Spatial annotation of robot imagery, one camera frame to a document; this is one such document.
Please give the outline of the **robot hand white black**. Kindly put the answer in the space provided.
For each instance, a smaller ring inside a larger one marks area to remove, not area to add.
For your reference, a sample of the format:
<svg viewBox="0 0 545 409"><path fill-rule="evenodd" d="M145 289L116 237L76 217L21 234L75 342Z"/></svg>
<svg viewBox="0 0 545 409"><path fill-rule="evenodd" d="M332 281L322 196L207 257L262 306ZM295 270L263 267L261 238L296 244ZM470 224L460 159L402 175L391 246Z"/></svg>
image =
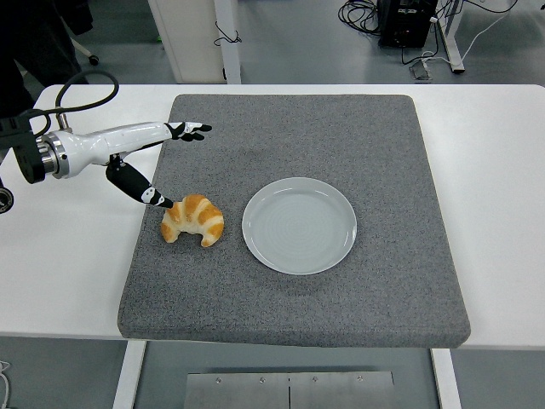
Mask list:
<svg viewBox="0 0 545 409"><path fill-rule="evenodd" d="M124 158L133 152L154 147L167 140L201 141L212 130L195 122L147 122L102 130L87 135L58 131L55 136L62 149L57 153L57 178L78 175L91 164L106 167L106 179L132 199L146 205L170 209L174 203L163 196Z"/></svg>

